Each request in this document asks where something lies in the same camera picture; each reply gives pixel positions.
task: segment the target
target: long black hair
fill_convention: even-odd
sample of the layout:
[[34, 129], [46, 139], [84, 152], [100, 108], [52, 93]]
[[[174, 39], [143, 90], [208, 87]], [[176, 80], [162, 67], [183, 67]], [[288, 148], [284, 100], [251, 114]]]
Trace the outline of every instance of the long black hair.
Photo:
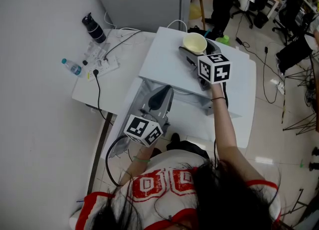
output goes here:
[[[247, 186], [237, 170], [229, 163], [219, 161], [217, 170], [212, 160], [207, 160], [196, 171], [191, 171], [196, 191], [197, 221], [194, 229], [214, 230], [270, 230], [275, 219], [270, 215], [271, 201], [265, 199], [263, 190]], [[109, 198], [93, 221], [92, 230], [141, 230], [142, 220], [131, 201], [126, 197], [118, 218]], [[171, 219], [165, 219], [180, 226]]]

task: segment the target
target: white wall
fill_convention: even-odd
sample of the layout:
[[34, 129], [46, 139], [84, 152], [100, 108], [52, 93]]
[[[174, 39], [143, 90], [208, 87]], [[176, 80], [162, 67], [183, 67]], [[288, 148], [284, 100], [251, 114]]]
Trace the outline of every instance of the white wall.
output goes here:
[[83, 198], [98, 114], [71, 99], [98, 0], [0, 0], [0, 229], [68, 229]]

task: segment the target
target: black bottle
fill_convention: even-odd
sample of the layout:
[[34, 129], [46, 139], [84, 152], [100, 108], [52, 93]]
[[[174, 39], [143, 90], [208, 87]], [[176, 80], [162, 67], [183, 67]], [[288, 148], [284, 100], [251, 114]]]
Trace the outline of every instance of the black bottle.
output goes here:
[[89, 13], [82, 19], [82, 23], [86, 26], [86, 29], [88, 30], [91, 37], [93, 37], [95, 42], [100, 44], [105, 41], [106, 37], [104, 35], [104, 32], [96, 23], [96, 21], [93, 20], [93, 18], [91, 17], [91, 13]]

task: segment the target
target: white t-shirt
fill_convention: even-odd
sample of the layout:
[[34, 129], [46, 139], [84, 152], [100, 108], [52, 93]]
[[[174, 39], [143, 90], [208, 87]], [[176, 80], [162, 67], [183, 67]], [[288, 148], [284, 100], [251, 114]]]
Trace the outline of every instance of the white t-shirt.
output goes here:
[[[172, 218], [174, 221], [185, 217], [193, 218], [196, 216], [194, 207], [196, 193], [193, 189], [191, 170], [185, 164], [198, 167], [204, 161], [205, 159], [201, 156], [184, 150], [169, 150], [155, 156], [143, 174], [133, 178], [132, 183], [127, 182], [120, 192], [117, 192], [113, 200], [115, 217], [122, 211], [129, 190], [128, 197], [139, 213], [145, 230], [158, 230], [170, 226], [170, 223], [159, 215], [166, 219]], [[268, 201], [273, 199], [278, 189], [276, 184], [264, 180], [249, 181], [247, 185], [262, 190]], [[90, 209], [85, 230], [89, 229], [91, 219], [106, 199], [106, 197], [96, 199], [95, 205], [92, 210]], [[280, 199], [276, 196], [270, 206], [270, 213], [274, 219], [278, 219], [280, 211]]]
[[[319, 31], [319, 15], [317, 15], [316, 18], [310, 23], [308, 32], [313, 34], [315, 30]], [[319, 49], [314, 37], [305, 34], [305, 40], [312, 50], [317, 51]]]

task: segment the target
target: plastic bottle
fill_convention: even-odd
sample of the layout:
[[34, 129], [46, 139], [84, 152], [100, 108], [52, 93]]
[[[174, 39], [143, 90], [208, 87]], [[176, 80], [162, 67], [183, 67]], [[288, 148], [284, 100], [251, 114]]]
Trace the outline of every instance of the plastic bottle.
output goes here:
[[62, 59], [62, 64], [70, 70], [74, 75], [82, 77], [84, 75], [84, 70], [75, 62], [67, 59]]
[[218, 37], [216, 41], [225, 45], [229, 45], [229, 36], [224, 35], [223, 37]]

